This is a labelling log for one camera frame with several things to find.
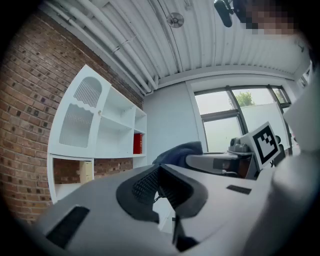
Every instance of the white wall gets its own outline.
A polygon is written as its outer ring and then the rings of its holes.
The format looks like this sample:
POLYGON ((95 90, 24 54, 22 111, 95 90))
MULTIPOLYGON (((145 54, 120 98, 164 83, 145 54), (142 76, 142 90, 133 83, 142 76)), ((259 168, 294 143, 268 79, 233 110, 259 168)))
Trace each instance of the white wall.
POLYGON ((196 98, 185 82, 156 90, 144 98, 148 164, 177 145, 200 140, 192 101, 195 103, 196 98))

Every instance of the ceiling fixture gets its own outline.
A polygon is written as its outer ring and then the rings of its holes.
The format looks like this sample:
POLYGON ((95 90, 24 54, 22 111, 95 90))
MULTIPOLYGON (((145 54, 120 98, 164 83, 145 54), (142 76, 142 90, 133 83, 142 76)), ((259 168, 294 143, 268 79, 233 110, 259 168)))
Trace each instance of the ceiling fixture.
POLYGON ((219 14, 223 24, 230 28, 232 16, 235 14, 241 23, 245 23, 247 29, 258 29, 258 24, 253 23, 251 17, 246 15, 246 1, 243 0, 214 0, 214 8, 219 14))
POLYGON ((166 22, 168 25, 174 29, 180 28, 184 22, 184 17, 178 12, 172 12, 166 17, 166 22))

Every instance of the brick wall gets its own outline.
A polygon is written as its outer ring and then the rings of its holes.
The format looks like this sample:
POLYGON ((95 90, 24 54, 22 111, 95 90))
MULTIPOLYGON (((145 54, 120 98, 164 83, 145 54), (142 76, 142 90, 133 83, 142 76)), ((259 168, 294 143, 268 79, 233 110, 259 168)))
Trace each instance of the brick wall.
MULTIPOLYGON (((95 159, 94 178, 107 177, 112 174, 124 172, 133 168, 132 158, 95 159)), ((80 183, 79 161, 54 159, 53 173, 55 184, 80 183)))
MULTIPOLYGON (((64 92, 89 65, 138 107, 143 100, 80 40, 44 13, 30 16, 0 71, 0 187, 16 216, 34 221, 50 204, 47 148, 64 92)), ((102 176, 116 167, 97 161, 102 176)), ((121 165, 128 165, 125 160, 121 165)))

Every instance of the white shelving unit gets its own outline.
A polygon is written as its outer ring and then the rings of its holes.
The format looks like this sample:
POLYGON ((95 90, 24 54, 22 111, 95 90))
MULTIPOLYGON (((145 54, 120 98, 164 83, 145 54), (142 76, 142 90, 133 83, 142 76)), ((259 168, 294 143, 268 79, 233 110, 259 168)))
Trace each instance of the white shelving unit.
POLYGON ((85 65, 75 76, 56 111, 48 143, 48 182, 52 201, 81 186, 55 184, 52 158, 71 160, 133 158, 147 164, 147 115, 85 65), (133 154, 134 134, 142 134, 142 154, 133 154))

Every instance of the black slot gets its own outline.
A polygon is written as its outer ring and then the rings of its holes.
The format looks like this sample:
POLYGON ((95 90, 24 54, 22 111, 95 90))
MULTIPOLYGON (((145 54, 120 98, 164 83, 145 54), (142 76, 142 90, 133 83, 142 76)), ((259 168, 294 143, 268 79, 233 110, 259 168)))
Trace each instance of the black slot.
POLYGON ((64 249, 89 213, 89 209, 74 207, 46 236, 55 245, 64 249))
POLYGON ((232 191, 239 192, 239 193, 246 194, 246 195, 249 195, 251 192, 251 188, 246 188, 246 187, 242 187, 242 186, 229 185, 226 188, 228 190, 232 190, 232 191))

